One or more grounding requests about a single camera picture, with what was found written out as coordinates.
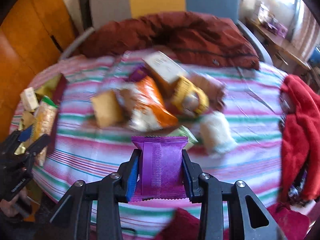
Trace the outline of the left hand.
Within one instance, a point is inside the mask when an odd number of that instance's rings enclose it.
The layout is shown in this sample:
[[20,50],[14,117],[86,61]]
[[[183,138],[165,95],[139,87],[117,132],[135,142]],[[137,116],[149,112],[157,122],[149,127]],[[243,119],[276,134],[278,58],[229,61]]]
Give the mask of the left hand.
[[11,200],[1,200],[0,207],[1,211],[7,216],[7,217],[14,217],[19,213],[18,210],[15,209],[14,204],[17,202],[17,200],[21,198],[23,202],[27,205],[30,205],[30,200],[28,199],[28,191],[26,187],[21,189],[21,191]]

